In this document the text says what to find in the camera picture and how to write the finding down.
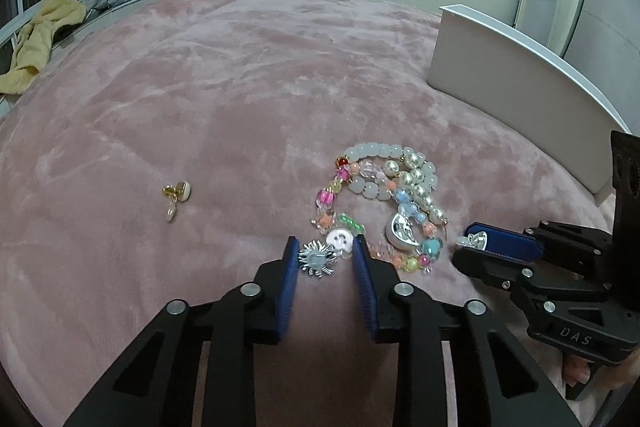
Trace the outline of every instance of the plush pink bedspread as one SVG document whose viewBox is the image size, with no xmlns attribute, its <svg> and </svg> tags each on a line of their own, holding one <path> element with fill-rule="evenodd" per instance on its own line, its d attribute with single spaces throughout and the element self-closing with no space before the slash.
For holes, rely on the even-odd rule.
<svg viewBox="0 0 640 427">
<path fill-rule="evenodd" d="M 47 67 L 0 125 L 0 360 L 44 427 L 167 301 L 218 299 L 287 236 L 317 238 L 316 192 L 357 142 L 426 153 L 450 241 L 474 220 L 610 227 L 610 202 L 604 216 L 529 141 L 425 83 L 438 24 L 361 0 L 161 0 Z M 161 189 L 181 179 L 168 224 Z M 344 190 L 337 206 L 382 239 L 388 202 Z M 406 278 L 480 296 L 561 387 L 560 352 L 449 255 Z M 369 341 L 350 262 L 301 278 L 286 341 L 256 349 L 258 425 L 390 425 L 396 352 Z M 583 422 L 600 399 L 573 405 Z"/>
</svg>

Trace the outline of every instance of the white smiley charm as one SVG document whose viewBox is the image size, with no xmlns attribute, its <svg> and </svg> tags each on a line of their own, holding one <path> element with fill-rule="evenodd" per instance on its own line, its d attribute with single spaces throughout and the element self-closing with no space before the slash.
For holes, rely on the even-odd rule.
<svg viewBox="0 0 640 427">
<path fill-rule="evenodd" d="M 326 235 L 326 243 L 335 248 L 343 257 L 351 255 L 353 250 L 353 233 L 346 229 L 335 229 Z"/>
</svg>

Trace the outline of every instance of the beaded bracelet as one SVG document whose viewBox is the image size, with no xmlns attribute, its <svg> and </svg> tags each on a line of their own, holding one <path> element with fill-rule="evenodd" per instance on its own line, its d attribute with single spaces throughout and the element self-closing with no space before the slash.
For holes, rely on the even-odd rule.
<svg viewBox="0 0 640 427">
<path fill-rule="evenodd" d="M 384 166 L 373 163 L 373 157 L 384 159 Z M 318 213 L 311 220 L 322 235 L 327 235 L 327 243 L 346 257 L 353 243 L 350 233 L 364 233 L 363 225 L 346 214 L 336 216 L 334 211 L 336 196 L 342 185 L 348 184 L 352 192 L 369 200 L 393 199 L 398 204 L 398 211 L 385 229 L 390 246 L 369 244 L 372 256 L 393 263 L 397 269 L 407 272 L 421 269 L 428 273 L 443 246 L 443 241 L 436 237 L 437 227 L 442 226 L 446 236 L 449 222 L 431 196 L 438 184 L 433 163 L 411 147 L 370 142 L 348 148 L 336 158 L 335 165 L 333 179 L 316 196 Z M 414 225 L 420 226 L 424 240 L 415 239 Z"/>
</svg>

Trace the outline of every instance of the gold earring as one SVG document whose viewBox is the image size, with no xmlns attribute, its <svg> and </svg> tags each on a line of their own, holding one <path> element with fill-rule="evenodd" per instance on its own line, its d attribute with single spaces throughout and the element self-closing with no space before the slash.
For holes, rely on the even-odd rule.
<svg viewBox="0 0 640 427">
<path fill-rule="evenodd" d="M 178 182 L 175 187 L 173 185 L 167 185 L 162 189 L 162 195 L 169 199 L 169 208 L 166 211 L 167 222 L 174 219 L 176 206 L 175 203 L 185 202 L 191 195 L 191 184 L 189 182 Z"/>
</svg>

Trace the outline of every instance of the yellow fuzzy garment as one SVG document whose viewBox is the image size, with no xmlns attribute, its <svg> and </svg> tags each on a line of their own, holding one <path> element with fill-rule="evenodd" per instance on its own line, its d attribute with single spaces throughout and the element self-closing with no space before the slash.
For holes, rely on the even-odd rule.
<svg viewBox="0 0 640 427">
<path fill-rule="evenodd" d="M 18 45 L 11 58 L 11 69 L 0 74 L 0 92 L 24 93 L 49 62 L 53 35 L 62 26 L 79 24 L 86 8 L 76 0 L 46 0 L 40 11 L 18 33 Z"/>
</svg>

